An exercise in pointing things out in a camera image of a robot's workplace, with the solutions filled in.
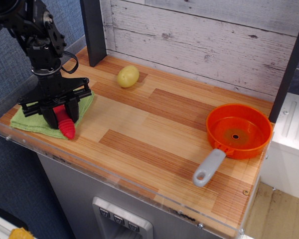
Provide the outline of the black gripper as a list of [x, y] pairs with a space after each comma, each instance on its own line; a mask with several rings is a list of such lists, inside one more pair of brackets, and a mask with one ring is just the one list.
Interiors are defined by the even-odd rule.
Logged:
[[61, 73], [38, 77], [34, 89], [17, 100], [25, 116], [42, 115], [52, 129], [58, 129], [58, 120], [54, 107], [64, 105], [68, 116], [77, 122], [79, 119], [79, 101], [91, 95], [89, 79], [65, 78]]

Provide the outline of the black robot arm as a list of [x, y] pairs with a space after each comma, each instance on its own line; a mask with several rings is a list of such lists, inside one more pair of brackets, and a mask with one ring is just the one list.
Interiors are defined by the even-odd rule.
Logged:
[[25, 117], [39, 114], [57, 129], [59, 106], [77, 122], [82, 98], [90, 96], [88, 78], [64, 78], [61, 59], [76, 56], [64, 50], [65, 36], [55, 26], [53, 15], [40, 0], [0, 0], [0, 30], [8, 29], [31, 62], [37, 86], [17, 101]]

